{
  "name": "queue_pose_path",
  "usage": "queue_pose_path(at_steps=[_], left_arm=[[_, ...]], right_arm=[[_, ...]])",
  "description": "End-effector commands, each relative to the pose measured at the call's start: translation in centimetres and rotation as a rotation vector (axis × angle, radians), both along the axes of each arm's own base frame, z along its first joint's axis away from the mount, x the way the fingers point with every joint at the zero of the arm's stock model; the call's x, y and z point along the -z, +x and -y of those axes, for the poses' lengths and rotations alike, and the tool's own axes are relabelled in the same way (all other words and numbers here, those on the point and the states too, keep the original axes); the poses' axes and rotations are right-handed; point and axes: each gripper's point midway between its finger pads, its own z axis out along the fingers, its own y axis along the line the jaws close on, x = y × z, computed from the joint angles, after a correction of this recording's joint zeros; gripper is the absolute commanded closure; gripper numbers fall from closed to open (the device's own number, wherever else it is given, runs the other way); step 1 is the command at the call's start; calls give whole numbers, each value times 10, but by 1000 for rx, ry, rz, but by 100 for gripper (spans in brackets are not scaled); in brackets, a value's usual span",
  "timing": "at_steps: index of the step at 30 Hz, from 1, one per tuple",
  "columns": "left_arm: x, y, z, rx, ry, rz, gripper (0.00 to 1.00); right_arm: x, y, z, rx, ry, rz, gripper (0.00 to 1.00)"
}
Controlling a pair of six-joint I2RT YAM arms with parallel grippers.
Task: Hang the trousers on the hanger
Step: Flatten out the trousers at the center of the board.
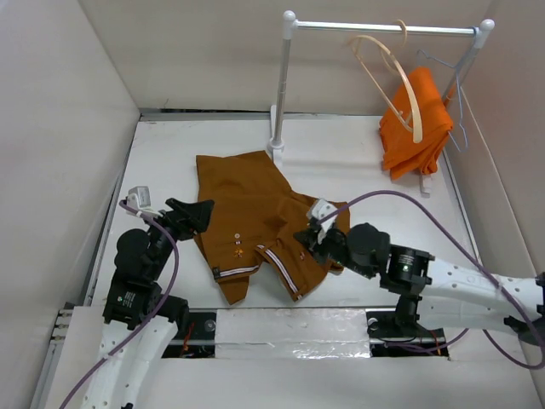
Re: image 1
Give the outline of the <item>brown trousers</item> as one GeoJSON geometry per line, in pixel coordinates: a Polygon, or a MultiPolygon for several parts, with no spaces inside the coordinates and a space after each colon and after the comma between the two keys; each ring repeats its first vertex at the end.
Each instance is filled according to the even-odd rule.
{"type": "Polygon", "coordinates": [[[229,304],[246,298],[262,263],[297,302],[341,265],[317,263],[294,235],[307,228],[315,198],[292,189],[264,151],[198,155],[198,200],[214,201],[209,226],[195,241],[229,304]]]}

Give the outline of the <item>wooden clothes hanger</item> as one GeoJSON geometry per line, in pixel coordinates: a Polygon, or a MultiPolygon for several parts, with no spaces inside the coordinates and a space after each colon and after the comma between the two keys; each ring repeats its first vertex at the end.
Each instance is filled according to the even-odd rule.
{"type": "Polygon", "coordinates": [[[421,143],[423,141],[423,127],[416,93],[410,83],[410,80],[408,79],[407,74],[405,73],[404,68],[400,65],[392,50],[375,37],[365,34],[351,37],[347,41],[346,46],[348,46],[352,50],[353,56],[357,59],[363,70],[368,74],[370,80],[378,89],[382,99],[387,103],[387,106],[394,114],[394,117],[400,122],[405,130],[410,132],[412,136],[412,141],[415,144],[421,143]],[[371,73],[370,69],[365,65],[363,57],[360,54],[361,44],[364,40],[372,42],[379,49],[382,62],[385,64],[386,68],[394,76],[400,78],[402,88],[405,90],[410,104],[410,110],[408,113],[400,111],[393,104],[393,102],[387,96],[387,93],[382,89],[381,85],[371,73]]]}

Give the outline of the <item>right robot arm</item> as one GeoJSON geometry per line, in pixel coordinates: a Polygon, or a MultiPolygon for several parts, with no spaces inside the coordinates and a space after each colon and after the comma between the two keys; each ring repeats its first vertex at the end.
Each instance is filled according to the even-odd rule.
{"type": "Polygon", "coordinates": [[[295,239],[313,259],[335,262],[398,296],[394,311],[373,313],[377,336],[414,337],[425,330],[500,331],[536,345],[544,337],[544,284],[461,268],[430,253],[394,245],[369,223],[342,232],[335,221],[311,218],[295,239]]]}

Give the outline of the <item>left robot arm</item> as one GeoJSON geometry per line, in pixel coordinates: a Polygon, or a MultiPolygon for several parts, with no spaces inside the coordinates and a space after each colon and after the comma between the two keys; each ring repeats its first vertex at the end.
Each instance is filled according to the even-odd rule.
{"type": "Polygon", "coordinates": [[[83,408],[136,408],[151,386],[169,342],[189,330],[187,300],[158,283],[168,260],[180,266],[178,243],[207,230],[211,200],[193,204],[168,199],[154,211],[136,193],[120,202],[148,228],[131,229],[117,242],[115,271],[103,309],[99,359],[84,381],[83,408]]]}

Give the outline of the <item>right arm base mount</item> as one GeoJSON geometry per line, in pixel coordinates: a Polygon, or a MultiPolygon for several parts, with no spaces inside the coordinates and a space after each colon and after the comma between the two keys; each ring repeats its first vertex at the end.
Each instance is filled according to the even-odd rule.
{"type": "Polygon", "coordinates": [[[379,357],[450,356],[443,329],[428,330],[419,324],[402,327],[394,322],[394,312],[367,311],[370,354],[379,357]]]}

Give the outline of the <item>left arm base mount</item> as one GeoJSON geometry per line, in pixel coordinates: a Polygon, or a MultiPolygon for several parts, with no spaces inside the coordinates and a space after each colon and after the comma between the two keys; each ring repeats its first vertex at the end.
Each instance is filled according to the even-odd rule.
{"type": "Polygon", "coordinates": [[[185,332],[179,331],[164,350],[163,359],[206,359],[215,357],[215,309],[190,311],[185,332]]]}

